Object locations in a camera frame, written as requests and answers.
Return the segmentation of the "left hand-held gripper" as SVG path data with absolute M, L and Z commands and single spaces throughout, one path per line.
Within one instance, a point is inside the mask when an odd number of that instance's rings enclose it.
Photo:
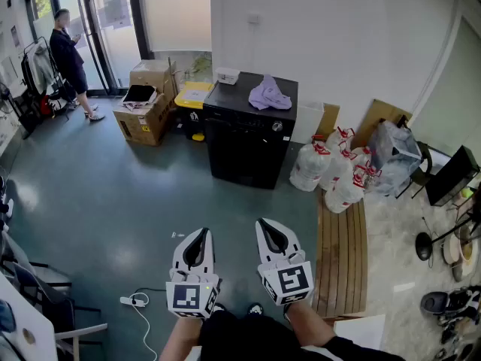
M 213 236 L 208 228 L 200 228 L 180 242 L 174 251 L 174 268 L 169 271 L 171 280 L 165 284 L 172 314 L 184 318 L 211 316 L 220 291 L 214 263 Z M 200 273 L 188 272 L 192 269 Z

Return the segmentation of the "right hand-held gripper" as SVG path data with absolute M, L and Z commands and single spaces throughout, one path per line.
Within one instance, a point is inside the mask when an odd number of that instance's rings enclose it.
M 305 259 L 297 235 L 268 218 L 256 221 L 262 285 L 277 306 L 306 299 L 313 291 L 310 261 Z

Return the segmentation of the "person's right forearm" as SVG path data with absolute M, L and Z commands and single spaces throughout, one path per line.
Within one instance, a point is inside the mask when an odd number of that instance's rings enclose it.
M 334 330 L 304 300 L 291 304 L 286 311 L 295 336 L 302 347 L 325 347 L 336 335 Z

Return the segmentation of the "person's left forearm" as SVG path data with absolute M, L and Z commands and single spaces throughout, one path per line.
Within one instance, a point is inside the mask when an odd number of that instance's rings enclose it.
M 180 317 L 159 356 L 159 361 L 185 361 L 198 345 L 202 319 Z

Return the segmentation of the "cluster of clear water jugs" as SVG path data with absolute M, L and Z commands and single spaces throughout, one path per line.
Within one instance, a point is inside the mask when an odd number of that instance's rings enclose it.
M 335 129 L 326 140 L 314 135 L 298 152 L 289 180 L 299 190 L 325 192 L 327 209 L 336 214 L 361 201 L 371 180 L 382 171 L 369 147 L 350 148 L 353 129 Z

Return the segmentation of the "person's black clothing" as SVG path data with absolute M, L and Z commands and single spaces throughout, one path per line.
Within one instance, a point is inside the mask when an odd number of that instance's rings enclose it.
M 292 330 L 271 317 L 237 318 L 222 310 L 203 323 L 198 344 L 199 361 L 405 361 L 337 336 L 323 346 L 324 355 L 303 348 Z

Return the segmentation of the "white cabinet with wooden top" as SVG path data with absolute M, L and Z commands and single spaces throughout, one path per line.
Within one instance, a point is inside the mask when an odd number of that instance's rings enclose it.
M 345 320 L 334 322 L 334 332 L 342 338 L 353 341 L 358 346 L 381 350 L 385 320 L 385 314 L 348 317 Z

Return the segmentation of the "small flat cardboard piece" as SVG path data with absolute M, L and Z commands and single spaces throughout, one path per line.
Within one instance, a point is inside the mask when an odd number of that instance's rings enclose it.
M 337 117 L 340 112 L 339 105 L 323 104 L 323 115 L 319 122 L 317 135 L 326 139 L 336 128 Z

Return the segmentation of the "black floor fan stand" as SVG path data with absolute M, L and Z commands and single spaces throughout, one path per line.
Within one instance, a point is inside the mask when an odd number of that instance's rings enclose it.
M 481 226 L 481 217 L 480 218 L 475 218 L 473 214 L 468 214 L 468 218 L 464 220 L 463 222 L 459 223 L 458 225 L 454 226 L 452 229 L 450 229 L 448 232 L 445 232 L 444 234 L 440 235 L 439 237 L 432 239 L 430 235 L 427 232 L 420 232 L 416 236 L 416 242 L 415 242 L 415 249 L 416 249 L 416 255 L 421 261 L 427 261 L 431 258 L 432 253 L 433 253 L 433 246 L 434 243 L 440 240 L 443 240 L 446 238 L 448 235 L 451 235 L 455 231 L 459 230 L 461 227 L 473 222 L 472 229 L 470 231 L 469 238 L 463 239 L 461 238 L 460 241 L 463 245 L 466 245 L 466 243 L 473 241 L 474 239 L 480 238 L 481 233 L 478 235 L 474 235 L 474 232 L 476 229 Z

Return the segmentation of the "black bin with yellow lid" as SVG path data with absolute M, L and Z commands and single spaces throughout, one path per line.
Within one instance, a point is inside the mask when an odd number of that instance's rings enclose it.
M 185 82 L 174 102 L 180 115 L 182 129 L 189 140 L 204 141 L 204 100 L 214 85 L 206 82 Z

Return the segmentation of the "black round device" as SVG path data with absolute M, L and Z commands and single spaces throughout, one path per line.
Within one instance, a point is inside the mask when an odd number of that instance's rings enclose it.
M 438 323 L 444 325 L 453 320 L 469 318 L 479 323 L 481 287 L 462 287 L 449 293 L 430 292 L 422 297 L 420 307 L 424 312 L 438 316 Z

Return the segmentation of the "white round planter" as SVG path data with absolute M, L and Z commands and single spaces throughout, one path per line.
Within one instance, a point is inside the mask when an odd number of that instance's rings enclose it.
M 468 225 L 455 230 L 443 243 L 443 257 L 449 265 L 470 265 L 478 251 L 478 242 L 473 239 Z

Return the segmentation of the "white plastic lidded box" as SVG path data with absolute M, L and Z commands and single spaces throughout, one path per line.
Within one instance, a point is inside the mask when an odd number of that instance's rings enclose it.
M 218 67 L 215 70 L 216 80 L 219 83 L 235 85 L 240 75 L 240 71 L 233 68 Z

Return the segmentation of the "black flat monitor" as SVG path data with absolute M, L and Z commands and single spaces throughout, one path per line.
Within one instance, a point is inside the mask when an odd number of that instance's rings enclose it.
M 471 150 L 461 146 L 450 161 L 427 182 L 425 190 L 430 205 L 444 206 L 466 187 L 480 171 L 481 168 L 478 166 Z

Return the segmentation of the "closed cardboard box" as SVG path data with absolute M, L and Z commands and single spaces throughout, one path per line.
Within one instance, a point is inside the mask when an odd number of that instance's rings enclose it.
M 129 85 L 147 85 L 155 87 L 160 93 L 172 94 L 172 74 L 176 63 L 168 60 L 141 60 L 129 74 Z

